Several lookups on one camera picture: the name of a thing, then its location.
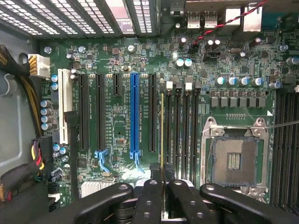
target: white pci slot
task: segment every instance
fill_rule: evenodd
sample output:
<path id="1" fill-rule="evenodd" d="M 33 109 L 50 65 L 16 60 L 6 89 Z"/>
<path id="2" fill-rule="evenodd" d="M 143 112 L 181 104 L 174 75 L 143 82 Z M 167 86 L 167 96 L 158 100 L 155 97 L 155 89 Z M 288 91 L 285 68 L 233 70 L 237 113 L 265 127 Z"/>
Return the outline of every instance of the white pci slot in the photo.
<path id="1" fill-rule="evenodd" d="M 59 106 L 59 135 L 60 144 L 68 144 L 67 124 L 64 120 L 64 112 L 72 111 L 72 85 L 71 71 L 58 69 L 58 106 Z"/>

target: heatsink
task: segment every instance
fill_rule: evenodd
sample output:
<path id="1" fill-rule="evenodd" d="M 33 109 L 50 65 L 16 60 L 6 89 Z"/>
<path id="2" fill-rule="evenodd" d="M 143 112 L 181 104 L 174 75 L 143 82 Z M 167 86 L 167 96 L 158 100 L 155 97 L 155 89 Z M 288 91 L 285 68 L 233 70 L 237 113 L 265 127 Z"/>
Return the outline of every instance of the heatsink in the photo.
<path id="1" fill-rule="evenodd" d="M 64 119 L 64 113 L 72 111 L 72 84 L 71 71 L 58 69 L 58 104 L 59 104 L 59 136 L 60 144 L 68 144 L 68 127 Z"/>
<path id="2" fill-rule="evenodd" d="M 114 184 L 114 182 L 105 182 L 105 181 L 98 181 L 98 182 L 92 182 L 92 181 L 85 181 L 81 185 L 81 197 L 86 197 L 88 195 L 93 194 L 94 192 L 97 192 L 99 190 L 102 190 L 106 187 L 111 186 Z"/>

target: motherboard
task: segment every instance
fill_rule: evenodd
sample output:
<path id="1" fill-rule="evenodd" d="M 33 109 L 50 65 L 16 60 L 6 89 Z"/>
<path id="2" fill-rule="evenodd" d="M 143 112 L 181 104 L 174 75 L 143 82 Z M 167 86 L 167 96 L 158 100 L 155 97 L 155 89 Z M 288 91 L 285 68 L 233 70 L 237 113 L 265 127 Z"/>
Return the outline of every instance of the motherboard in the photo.
<path id="1" fill-rule="evenodd" d="M 267 127 L 276 90 L 296 82 L 286 59 L 298 53 L 298 35 L 266 30 L 244 42 L 211 35 L 196 49 L 198 34 L 175 31 L 43 40 L 52 74 L 43 82 L 43 129 L 53 137 L 51 184 L 62 206 L 73 200 L 72 139 L 81 197 L 115 182 L 135 186 L 159 162 L 196 188 L 214 182 L 269 203 L 274 132 Z M 78 114 L 75 138 L 69 111 Z"/>

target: green circuit board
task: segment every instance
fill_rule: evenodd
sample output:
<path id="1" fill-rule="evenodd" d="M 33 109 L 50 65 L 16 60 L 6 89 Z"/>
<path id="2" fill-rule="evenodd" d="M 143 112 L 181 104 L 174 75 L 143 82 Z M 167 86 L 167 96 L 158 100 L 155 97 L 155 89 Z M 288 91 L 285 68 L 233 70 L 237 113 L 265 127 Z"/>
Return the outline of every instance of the green circuit board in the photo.
<path id="1" fill-rule="evenodd" d="M 221 42 L 217 49 L 205 50 L 206 41 L 204 40 L 199 43 L 199 50 L 196 53 L 190 53 L 188 44 L 180 47 L 179 41 L 182 36 L 187 38 L 187 43 L 191 43 L 197 37 L 193 34 L 171 33 L 164 38 L 43 40 L 41 42 L 41 49 L 47 46 L 52 48 L 49 55 L 41 53 L 43 56 L 50 57 L 52 74 L 57 74 L 58 69 L 71 70 L 76 64 L 77 69 L 87 79 L 88 94 L 85 105 L 88 110 L 85 117 L 88 122 L 89 144 L 87 144 L 87 149 L 80 148 L 77 152 L 79 185 L 85 181 L 103 181 L 127 182 L 134 186 L 137 180 L 149 179 L 150 164 L 161 162 L 162 159 L 164 163 L 175 164 L 176 178 L 191 180 L 197 188 L 204 182 L 235 186 L 233 178 L 219 179 L 221 173 L 218 169 L 228 169 L 228 174 L 224 175 L 230 175 L 230 171 L 232 174 L 240 172 L 240 163 L 245 164 L 245 158 L 241 157 L 241 153 L 251 146 L 256 148 L 256 151 L 253 150 L 248 155 L 251 158 L 248 169 L 252 170 L 250 174 L 245 172 L 239 175 L 251 176 L 252 179 L 242 180 L 246 186 L 256 186 L 263 182 L 263 186 L 269 189 L 273 144 L 271 129 L 268 130 L 268 137 L 265 139 L 246 135 L 245 131 L 226 130 L 225 135 L 208 139 L 203 138 L 203 133 L 209 121 L 210 123 L 215 121 L 217 125 L 226 128 L 237 126 L 240 130 L 253 126 L 258 119 L 263 119 L 266 126 L 274 124 L 276 94 L 269 88 L 269 83 L 281 81 L 287 74 L 292 73 L 281 63 L 288 55 L 281 52 L 279 46 L 289 39 L 289 49 L 295 48 L 296 43 L 292 43 L 294 33 L 281 37 L 278 31 L 264 31 L 260 35 L 263 43 L 252 48 L 248 46 L 249 42 L 233 42 L 231 36 L 217 36 Z M 128 51 L 129 45 L 134 46 L 133 53 Z M 84 53 L 78 52 L 79 46 L 85 47 Z M 230 52 L 232 48 L 240 48 L 246 53 L 246 57 L 239 61 L 235 60 L 236 54 Z M 210 51 L 217 55 L 215 60 L 206 60 L 205 55 Z M 70 62 L 66 54 L 74 55 L 76 61 Z M 185 66 L 178 68 L 176 65 L 178 59 L 184 61 L 190 59 L 192 65 L 188 68 Z M 128 66 L 129 71 L 124 71 L 124 66 Z M 130 122 L 132 72 L 138 73 L 139 77 L 139 124 L 137 127 L 141 156 L 138 167 L 136 167 L 135 160 L 130 158 L 129 153 L 132 125 Z M 104 114 L 97 112 L 99 104 L 97 78 L 100 74 L 105 78 Z M 119 75 L 121 82 L 120 85 L 118 84 L 121 86 L 119 95 L 115 95 L 114 90 L 115 74 Z M 154 112 L 150 110 L 152 98 L 149 88 L 152 85 L 150 79 L 153 75 L 157 82 L 155 92 L 157 105 L 154 107 Z M 230 77 L 236 77 L 238 80 L 247 77 L 250 82 L 246 87 L 238 84 L 217 86 L 215 81 L 219 77 L 226 80 Z M 259 87 L 253 86 L 252 80 L 255 78 L 262 78 L 263 84 Z M 171 90 L 167 90 L 169 81 L 173 84 Z M 186 83 L 192 83 L 192 90 L 188 97 L 185 93 Z M 182 85 L 182 91 L 177 98 L 176 90 L 179 84 Z M 51 100 L 54 106 L 58 104 L 58 98 L 53 93 L 55 91 L 51 89 L 51 85 L 52 82 L 43 82 L 43 98 Z M 80 114 L 79 96 L 79 82 L 72 81 L 72 107 Z M 52 108 L 53 128 L 45 132 L 56 136 L 53 138 L 53 143 L 59 140 L 57 139 L 58 110 L 59 106 Z M 154 131 L 156 138 L 153 137 L 150 129 L 153 113 L 155 113 L 157 125 Z M 100 167 L 99 159 L 94 156 L 94 152 L 99 150 L 97 122 L 102 116 L 105 121 L 104 142 L 107 154 L 104 166 L 106 171 Z M 150 136 L 151 139 L 156 139 L 154 152 L 150 151 Z M 238 142 L 240 151 L 232 150 L 227 155 L 218 154 L 217 147 L 220 147 L 223 142 L 229 145 Z M 221 161 L 227 162 L 228 167 L 223 167 L 226 165 L 221 165 Z M 54 166 L 64 171 L 62 179 L 57 183 L 60 184 L 60 192 L 63 195 L 62 205 L 66 205 L 71 202 L 70 166 L 62 162 L 61 156 L 54 159 Z M 263 196 L 266 202 L 269 202 L 269 195 L 267 190 Z"/>

